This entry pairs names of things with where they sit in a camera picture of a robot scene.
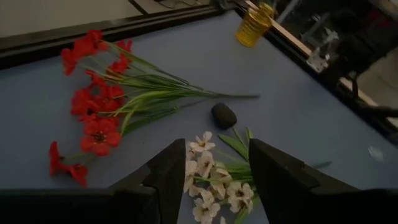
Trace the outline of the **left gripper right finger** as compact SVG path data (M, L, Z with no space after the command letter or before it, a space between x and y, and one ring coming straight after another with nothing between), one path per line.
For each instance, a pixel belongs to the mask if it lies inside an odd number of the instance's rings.
M252 138L249 165L270 224L369 224L359 189Z

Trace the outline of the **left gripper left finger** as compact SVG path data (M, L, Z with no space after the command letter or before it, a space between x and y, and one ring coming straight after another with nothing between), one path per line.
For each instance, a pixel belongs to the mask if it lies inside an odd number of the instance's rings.
M185 179L185 140L176 139L140 168L111 185L119 224L177 224Z

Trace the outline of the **white artificial flower bunch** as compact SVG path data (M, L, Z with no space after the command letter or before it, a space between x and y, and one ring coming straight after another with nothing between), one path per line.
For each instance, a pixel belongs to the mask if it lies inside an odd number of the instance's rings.
M246 131L246 139L237 132L233 137L218 135L240 156L236 158L221 152L231 160L230 164L214 158L216 144L212 142L212 136L212 132L206 131L202 138L196 137L196 141L188 143L183 192L193 199L192 215L197 223L214 224L219 217L220 224L227 224L220 211L228 207L235 215L233 224L242 224L259 200L249 164L248 143L252 132Z

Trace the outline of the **red artificial flower bunch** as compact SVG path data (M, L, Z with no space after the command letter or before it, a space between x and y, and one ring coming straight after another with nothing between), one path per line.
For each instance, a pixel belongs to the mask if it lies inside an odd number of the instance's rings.
M181 110L178 100L238 98L192 85L134 55L131 40L112 43L100 30L89 30L60 56L66 76L80 68L90 83L71 98L70 114L83 125L80 152L63 156L53 141L49 174L69 175L82 187L92 159L111 154L127 133Z

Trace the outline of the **yellow textured glass vase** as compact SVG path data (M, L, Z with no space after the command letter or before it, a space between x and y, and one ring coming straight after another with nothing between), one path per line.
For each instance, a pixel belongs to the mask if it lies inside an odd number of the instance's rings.
M246 47L253 47L272 27L273 7L265 2L249 6L236 32L237 40Z

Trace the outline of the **dark purple artificial tulip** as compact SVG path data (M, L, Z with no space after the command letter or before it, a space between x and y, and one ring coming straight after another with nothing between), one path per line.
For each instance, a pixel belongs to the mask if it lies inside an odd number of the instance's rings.
M245 161L249 160L249 147L246 142L252 139L253 133L249 128L245 128L246 141L239 135L234 125L237 123L236 114L224 103L217 103L211 108L211 115L216 126L222 130L231 129L235 138L219 134L218 137L229 147L234 149Z

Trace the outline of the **silver corner bracket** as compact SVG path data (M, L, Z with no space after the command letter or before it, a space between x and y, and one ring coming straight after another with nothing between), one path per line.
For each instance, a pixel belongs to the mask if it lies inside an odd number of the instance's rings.
M321 73L328 68L329 59L330 55L328 53L322 53L321 48L317 47L307 59L307 65L317 73Z

